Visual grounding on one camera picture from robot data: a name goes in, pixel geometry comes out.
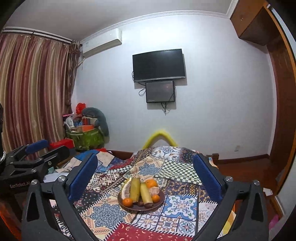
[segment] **plate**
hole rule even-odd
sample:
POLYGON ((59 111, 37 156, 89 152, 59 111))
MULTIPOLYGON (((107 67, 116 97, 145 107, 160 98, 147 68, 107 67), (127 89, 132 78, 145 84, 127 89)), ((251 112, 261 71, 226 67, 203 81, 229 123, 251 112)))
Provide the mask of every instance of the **plate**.
POLYGON ((158 209, 163 204, 163 202, 165 200, 165 194, 163 193, 163 191, 161 189, 159 189, 158 195, 160 197, 159 202, 153 203, 153 207, 151 207, 151 208, 145 208, 144 206, 140 207, 135 204, 132 207, 125 207, 122 204, 122 198, 121 198, 120 194, 118 194, 117 199, 118 199, 119 205, 125 210, 128 210, 128 211, 151 211, 151 210, 158 209))

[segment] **television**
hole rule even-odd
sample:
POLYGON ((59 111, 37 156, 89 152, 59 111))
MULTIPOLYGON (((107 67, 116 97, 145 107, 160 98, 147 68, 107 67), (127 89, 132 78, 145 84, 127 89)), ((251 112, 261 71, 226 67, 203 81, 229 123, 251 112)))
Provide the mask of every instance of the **television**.
POLYGON ((166 103, 175 101, 174 81, 146 82, 146 103, 166 103))
POLYGON ((185 78, 182 49, 133 55, 133 81, 185 78))

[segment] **tangerine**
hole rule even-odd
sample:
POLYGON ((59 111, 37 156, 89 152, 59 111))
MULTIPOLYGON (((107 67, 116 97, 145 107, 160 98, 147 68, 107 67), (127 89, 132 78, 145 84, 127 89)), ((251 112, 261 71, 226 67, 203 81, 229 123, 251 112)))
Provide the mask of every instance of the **tangerine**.
POLYGON ((160 201, 160 196, 158 196, 157 194, 153 195, 151 198, 154 203, 157 203, 160 201))
POLYGON ((131 206, 133 206, 133 200, 131 198, 127 197, 124 200, 122 200, 122 204, 125 207, 131 207, 131 206))
POLYGON ((148 179, 146 182, 147 188, 157 187, 157 182, 154 179, 148 179))

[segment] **ceiling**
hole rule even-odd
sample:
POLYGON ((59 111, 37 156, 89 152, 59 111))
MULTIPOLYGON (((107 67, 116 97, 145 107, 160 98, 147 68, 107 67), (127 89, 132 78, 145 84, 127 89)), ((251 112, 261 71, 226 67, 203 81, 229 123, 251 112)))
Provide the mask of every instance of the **ceiling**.
POLYGON ((121 21, 174 10, 226 14, 231 0, 25 0, 5 26, 82 40, 121 21))

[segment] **white wall-mounted air conditioner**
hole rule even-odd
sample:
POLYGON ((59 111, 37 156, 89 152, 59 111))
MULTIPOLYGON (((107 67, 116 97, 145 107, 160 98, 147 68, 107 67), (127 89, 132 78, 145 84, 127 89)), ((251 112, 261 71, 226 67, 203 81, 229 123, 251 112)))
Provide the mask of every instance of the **white wall-mounted air conditioner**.
POLYGON ((116 28, 103 33, 83 44, 83 57, 88 58, 106 49, 122 44, 122 32, 116 28))

